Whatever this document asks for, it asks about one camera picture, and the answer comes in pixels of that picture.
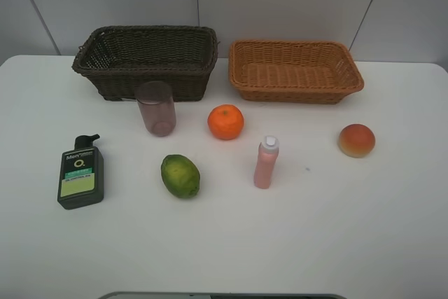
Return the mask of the light orange wicker basket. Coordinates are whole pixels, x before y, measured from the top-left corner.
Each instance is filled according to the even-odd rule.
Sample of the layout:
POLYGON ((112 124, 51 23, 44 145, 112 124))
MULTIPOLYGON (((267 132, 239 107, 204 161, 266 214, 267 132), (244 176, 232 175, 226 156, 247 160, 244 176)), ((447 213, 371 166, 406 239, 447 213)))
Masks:
POLYGON ((364 88, 347 47, 332 41, 234 41, 228 73, 253 102, 337 104, 364 88))

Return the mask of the red yellow peach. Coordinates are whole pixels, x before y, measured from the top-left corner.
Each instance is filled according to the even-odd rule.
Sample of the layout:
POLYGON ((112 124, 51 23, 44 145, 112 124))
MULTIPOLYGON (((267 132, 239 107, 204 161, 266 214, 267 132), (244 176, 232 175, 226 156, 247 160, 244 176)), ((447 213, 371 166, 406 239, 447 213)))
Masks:
POLYGON ((347 156, 364 158, 376 143, 372 130, 362 124, 347 125, 339 134, 339 149, 347 156))

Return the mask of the green lime fruit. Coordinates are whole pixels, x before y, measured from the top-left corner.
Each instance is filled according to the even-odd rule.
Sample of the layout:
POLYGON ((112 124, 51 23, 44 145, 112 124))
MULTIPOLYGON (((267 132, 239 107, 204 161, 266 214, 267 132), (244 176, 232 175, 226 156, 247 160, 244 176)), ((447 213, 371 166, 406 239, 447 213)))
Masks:
POLYGON ((167 155, 161 164, 161 177, 166 189, 177 198, 190 199, 200 191, 200 171, 184 155, 167 155))

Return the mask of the pink bottle white cap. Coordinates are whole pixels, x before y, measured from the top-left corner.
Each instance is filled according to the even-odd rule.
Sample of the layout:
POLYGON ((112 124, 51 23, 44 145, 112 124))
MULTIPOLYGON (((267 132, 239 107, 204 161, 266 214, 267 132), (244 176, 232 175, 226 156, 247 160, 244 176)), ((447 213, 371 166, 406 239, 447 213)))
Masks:
POLYGON ((270 187, 274 166, 279 155, 279 140, 265 136, 258 147, 258 159, 253 177, 254 185, 260 189, 270 187))

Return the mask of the orange mandarin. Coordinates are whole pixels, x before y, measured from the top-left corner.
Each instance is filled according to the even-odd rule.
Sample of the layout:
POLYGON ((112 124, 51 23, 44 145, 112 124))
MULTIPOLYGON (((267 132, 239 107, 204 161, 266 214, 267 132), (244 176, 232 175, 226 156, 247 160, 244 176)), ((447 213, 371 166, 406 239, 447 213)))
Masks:
POLYGON ((215 107, 207 118, 207 124, 212 135, 220 140, 236 139, 244 128, 242 112, 232 104, 215 107))

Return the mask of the black green cleanser bottle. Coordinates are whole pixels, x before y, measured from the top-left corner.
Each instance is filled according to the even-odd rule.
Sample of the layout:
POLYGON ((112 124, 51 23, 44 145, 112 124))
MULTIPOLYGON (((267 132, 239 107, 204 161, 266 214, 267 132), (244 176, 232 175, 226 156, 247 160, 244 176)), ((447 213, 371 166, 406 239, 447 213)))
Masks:
POLYGON ((74 148, 62 154, 57 201, 66 210, 104 199, 104 158, 94 146, 99 138, 98 134, 80 135, 74 148))

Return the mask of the translucent purple plastic cup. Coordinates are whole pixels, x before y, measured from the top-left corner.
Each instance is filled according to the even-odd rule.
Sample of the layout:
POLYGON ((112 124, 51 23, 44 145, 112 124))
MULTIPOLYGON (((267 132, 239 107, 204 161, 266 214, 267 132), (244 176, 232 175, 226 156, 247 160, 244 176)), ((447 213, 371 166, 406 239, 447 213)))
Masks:
POLYGON ((176 112, 171 87, 162 81, 140 85, 135 98, 148 132, 157 137, 170 135, 176 127, 176 112))

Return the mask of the dark brown wicker basket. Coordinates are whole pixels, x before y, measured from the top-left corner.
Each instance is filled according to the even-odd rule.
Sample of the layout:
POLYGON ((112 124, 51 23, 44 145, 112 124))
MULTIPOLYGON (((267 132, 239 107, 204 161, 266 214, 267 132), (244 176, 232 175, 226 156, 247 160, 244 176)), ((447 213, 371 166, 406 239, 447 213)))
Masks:
POLYGON ((80 46, 72 69, 106 100, 134 99, 143 83, 163 81, 175 102, 202 100, 218 58, 218 39, 208 27, 107 26, 80 46))

